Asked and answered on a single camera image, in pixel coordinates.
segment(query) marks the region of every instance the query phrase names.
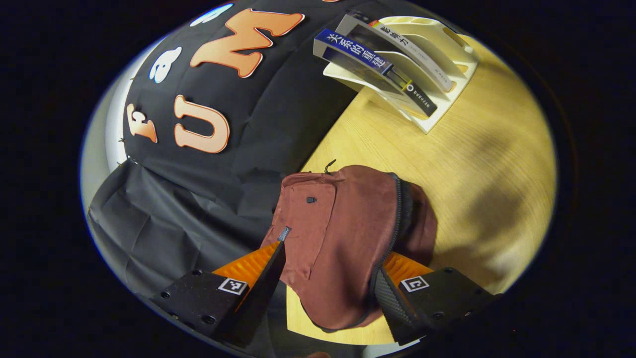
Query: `maroon bag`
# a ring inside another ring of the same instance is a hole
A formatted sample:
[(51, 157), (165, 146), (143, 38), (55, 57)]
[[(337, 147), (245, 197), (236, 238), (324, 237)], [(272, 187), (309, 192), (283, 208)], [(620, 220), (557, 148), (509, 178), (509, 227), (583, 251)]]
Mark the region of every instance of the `maroon bag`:
[(312, 322), (329, 332), (380, 317), (370, 282), (384, 258), (394, 250), (428, 264), (436, 231), (421, 187), (393, 173), (347, 166), (283, 179), (261, 247), (286, 235), (280, 279), (297, 293)]

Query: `wooden table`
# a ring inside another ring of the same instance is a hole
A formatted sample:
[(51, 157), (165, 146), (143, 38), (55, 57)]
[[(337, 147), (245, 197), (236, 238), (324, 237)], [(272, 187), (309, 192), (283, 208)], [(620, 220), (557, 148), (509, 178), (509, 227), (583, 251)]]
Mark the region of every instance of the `wooden table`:
[[(429, 134), (364, 89), (303, 171), (362, 164), (419, 184), (439, 220), (432, 269), (452, 266), (490, 293), (504, 292), (538, 251), (555, 200), (550, 130), (532, 93), (497, 56), (461, 36), (480, 56), (466, 89)], [(287, 288), (287, 328), (320, 340), (392, 343), (382, 317), (367, 327), (324, 333)]]

